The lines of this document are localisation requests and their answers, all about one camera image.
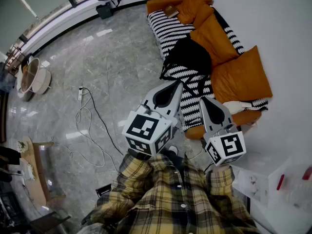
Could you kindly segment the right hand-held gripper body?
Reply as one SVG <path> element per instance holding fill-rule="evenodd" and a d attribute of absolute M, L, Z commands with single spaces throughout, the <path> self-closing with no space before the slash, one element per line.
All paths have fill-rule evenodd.
<path fill-rule="evenodd" d="M 228 125 L 215 134 L 204 134 L 205 151 L 215 166 L 222 166 L 240 159 L 246 154 L 246 146 L 242 131 L 235 125 Z"/>

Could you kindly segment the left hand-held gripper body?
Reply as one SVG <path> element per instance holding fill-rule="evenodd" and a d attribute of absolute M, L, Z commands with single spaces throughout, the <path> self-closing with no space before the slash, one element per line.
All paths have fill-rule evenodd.
<path fill-rule="evenodd" d="M 174 136 L 176 116 L 162 115 L 156 109 L 140 104 L 131 111 L 122 134 L 128 148 L 147 156 L 156 156 Z"/>

